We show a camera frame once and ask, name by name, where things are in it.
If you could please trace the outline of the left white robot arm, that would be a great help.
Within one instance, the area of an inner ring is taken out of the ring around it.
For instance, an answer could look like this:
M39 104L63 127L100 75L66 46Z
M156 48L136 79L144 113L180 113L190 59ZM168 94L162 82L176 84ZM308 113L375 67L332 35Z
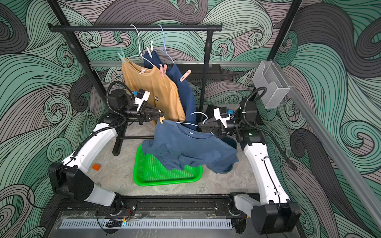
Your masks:
M151 93L139 89L132 91L120 81L112 82L106 91L109 109L104 121L78 148L60 163L53 163L48 176L55 194L78 202L89 202L117 210L122 207L120 195L102 188L87 176L94 159L103 147L116 138L118 155L122 142L127 139L126 129L133 123L151 122L164 116L164 112L148 103Z

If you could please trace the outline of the light blue t-shirt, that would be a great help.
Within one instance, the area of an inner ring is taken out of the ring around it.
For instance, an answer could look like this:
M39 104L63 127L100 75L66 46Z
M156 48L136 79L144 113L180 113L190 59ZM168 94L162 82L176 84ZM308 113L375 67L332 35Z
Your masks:
M154 139L142 143L142 152L154 155L168 170L206 165L216 174L226 174L239 162L237 149L215 135L169 120L157 124Z

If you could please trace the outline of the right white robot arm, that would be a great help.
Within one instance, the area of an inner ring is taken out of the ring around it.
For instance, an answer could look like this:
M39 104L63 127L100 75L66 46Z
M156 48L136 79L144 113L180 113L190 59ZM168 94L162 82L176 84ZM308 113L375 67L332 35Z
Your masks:
M259 199L237 194L233 196L233 207L251 218L259 235L281 234L289 238L299 221L301 208L283 189L270 161L265 139L273 141L289 168L297 170L297 167L274 135L255 124L258 115L256 103L266 92L265 87L255 89L237 111L215 108L213 117L206 118L198 127L218 138L234 137L251 165L259 188Z

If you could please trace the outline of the light blue wire hanger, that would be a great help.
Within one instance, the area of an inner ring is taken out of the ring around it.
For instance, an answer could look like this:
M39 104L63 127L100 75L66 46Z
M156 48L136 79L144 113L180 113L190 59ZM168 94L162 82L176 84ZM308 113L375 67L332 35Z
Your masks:
M196 128L198 127L197 116L199 115L201 115L201 121L202 121L202 124L204 124L208 120L208 115L200 111L195 111L188 114L189 118L186 119L185 122L177 122L177 124L183 125L191 130L196 130Z

